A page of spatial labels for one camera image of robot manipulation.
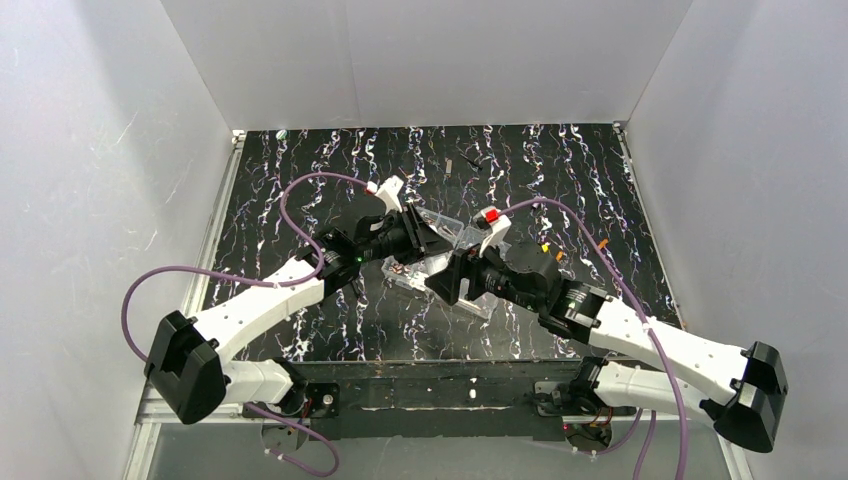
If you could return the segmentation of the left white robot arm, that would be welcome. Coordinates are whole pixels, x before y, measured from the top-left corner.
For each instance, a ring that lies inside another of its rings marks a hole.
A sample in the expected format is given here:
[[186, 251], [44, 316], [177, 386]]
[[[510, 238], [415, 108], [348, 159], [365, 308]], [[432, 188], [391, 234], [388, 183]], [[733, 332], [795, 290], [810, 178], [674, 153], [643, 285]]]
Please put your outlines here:
[[407, 204], [347, 228], [325, 228], [316, 252], [302, 250], [266, 278], [230, 300], [192, 317], [180, 311], [157, 327], [144, 373], [186, 425], [223, 404], [291, 405], [308, 382], [283, 359], [238, 361], [236, 354], [291, 315], [317, 305], [359, 276], [370, 261], [414, 264], [452, 250], [454, 243]]

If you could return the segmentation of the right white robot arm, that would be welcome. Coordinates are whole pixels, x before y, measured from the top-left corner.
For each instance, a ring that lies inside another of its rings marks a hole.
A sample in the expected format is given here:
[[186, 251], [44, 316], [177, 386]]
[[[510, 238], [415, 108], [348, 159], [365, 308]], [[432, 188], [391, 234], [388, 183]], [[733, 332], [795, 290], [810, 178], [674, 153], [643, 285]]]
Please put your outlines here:
[[537, 394], [546, 410], [562, 405], [588, 412], [609, 407], [683, 411], [744, 449], [774, 449], [789, 389], [778, 350], [764, 342], [742, 348], [654, 319], [642, 322], [622, 300], [563, 276], [554, 256], [532, 243], [506, 253], [493, 246], [457, 250], [425, 283], [450, 305], [491, 294], [535, 313], [556, 336], [642, 364], [586, 357], [572, 380]]

